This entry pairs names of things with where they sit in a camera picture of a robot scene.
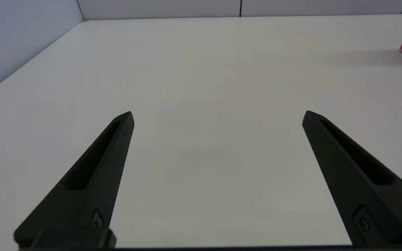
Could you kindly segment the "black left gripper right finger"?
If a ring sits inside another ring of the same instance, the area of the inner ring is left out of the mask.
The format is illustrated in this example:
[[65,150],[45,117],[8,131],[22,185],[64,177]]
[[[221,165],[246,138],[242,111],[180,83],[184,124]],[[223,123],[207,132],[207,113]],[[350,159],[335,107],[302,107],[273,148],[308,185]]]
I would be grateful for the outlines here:
[[402,249],[402,179],[326,117],[303,129],[353,246]]

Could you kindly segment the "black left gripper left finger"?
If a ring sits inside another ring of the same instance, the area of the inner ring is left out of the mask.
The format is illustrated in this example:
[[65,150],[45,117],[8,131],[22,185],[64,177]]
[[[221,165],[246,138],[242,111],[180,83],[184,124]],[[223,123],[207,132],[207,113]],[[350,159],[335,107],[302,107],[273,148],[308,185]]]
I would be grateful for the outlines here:
[[134,130],[130,111],[117,116],[19,225],[21,249],[109,249],[110,230]]

